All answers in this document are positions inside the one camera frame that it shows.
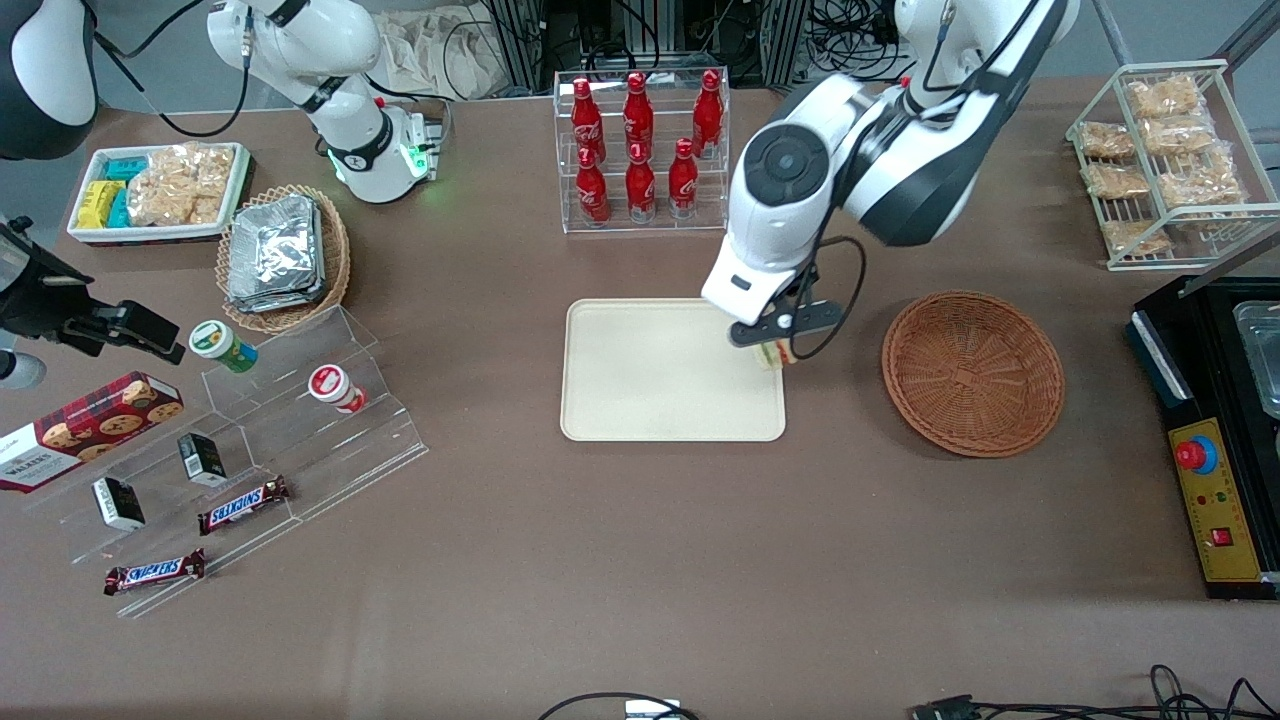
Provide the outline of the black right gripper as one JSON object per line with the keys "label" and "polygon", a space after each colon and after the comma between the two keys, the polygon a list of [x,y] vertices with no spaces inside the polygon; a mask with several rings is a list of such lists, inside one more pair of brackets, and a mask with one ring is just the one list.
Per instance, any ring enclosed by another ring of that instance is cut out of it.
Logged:
{"label": "black right gripper", "polygon": [[133,300],[97,307],[95,278],[32,241],[28,217],[3,218],[1,325],[29,340],[60,340],[99,357],[105,345],[131,347],[180,364],[180,328]]}

